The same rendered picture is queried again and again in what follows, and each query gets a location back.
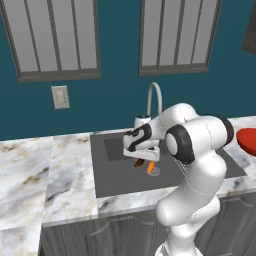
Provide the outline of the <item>grey sink basin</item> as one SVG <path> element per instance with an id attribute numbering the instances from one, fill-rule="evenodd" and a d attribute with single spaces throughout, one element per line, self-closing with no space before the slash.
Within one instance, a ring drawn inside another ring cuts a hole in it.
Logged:
<path id="1" fill-rule="evenodd" d="M 135 167 L 135 159 L 123 155 L 123 132 L 90 136 L 96 197 L 103 198 L 134 192 L 178 186 L 186 169 L 169 154 L 160 142 L 157 176 L 147 173 L 148 162 Z"/>

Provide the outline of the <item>grey cupboard door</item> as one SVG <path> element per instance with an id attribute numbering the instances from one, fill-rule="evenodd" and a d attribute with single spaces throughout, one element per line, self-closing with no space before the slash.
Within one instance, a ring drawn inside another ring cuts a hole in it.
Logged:
<path id="1" fill-rule="evenodd" d="M 235 256 L 235 249 L 256 207 L 256 192 L 220 199 L 220 211 L 197 233 L 203 256 Z"/>
<path id="2" fill-rule="evenodd" d="M 85 236 L 87 256 L 155 256 L 166 228 L 153 210 L 99 219 Z"/>

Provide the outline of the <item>grey framed window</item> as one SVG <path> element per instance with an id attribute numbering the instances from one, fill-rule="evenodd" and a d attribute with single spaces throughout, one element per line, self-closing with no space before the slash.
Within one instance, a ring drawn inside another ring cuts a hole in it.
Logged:
<path id="1" fill-rule="evenodd" d="M 207 72 L 222 0 L 141 0 L 140 76 Z"/>
<path id="2" fill-rule="evenodd" d="M 97 0 L 0 0 L 21 83 L 101 76 Z"/>

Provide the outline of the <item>dark wall cupboard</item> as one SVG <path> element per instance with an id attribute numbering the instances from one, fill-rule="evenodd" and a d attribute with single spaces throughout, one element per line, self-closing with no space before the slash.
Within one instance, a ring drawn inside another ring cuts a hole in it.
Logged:
<path id="1" fill-rule="evenodd" d="M 242 49 L 256 54 L 256 0 L 254 0 L 252 7 L 252 12 L 242 44 Z"/>

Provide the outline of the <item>beige wall socket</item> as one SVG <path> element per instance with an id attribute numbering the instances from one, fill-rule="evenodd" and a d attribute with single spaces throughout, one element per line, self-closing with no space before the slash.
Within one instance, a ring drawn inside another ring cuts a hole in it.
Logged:
<path id="1" fill-rule="evenodd" d="M 56 109 L 66 109 L 70 107 L 68 90 L 66 86 L 52 86 L 52 96 Z"/>

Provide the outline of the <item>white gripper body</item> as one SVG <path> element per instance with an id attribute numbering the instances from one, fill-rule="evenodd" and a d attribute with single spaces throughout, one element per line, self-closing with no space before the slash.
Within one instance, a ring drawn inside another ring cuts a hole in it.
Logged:
<path id="1" fill-rule="evenodd" d="M 160 160 L 160 148 L 154 147 L 153 149 L 138 150 L 134 152 L 123 149 L 123 155 L 136 159 L 158 162 Z"/>

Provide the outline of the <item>red bowl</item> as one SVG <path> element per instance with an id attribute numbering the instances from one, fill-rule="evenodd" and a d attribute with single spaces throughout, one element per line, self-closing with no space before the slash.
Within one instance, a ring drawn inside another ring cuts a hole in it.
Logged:
<path id="1" fill-rule="evenodd" d="M 243 128 L 236 133 L 238 145 L 248 154 L 256 157 L 256 128 Z"/>

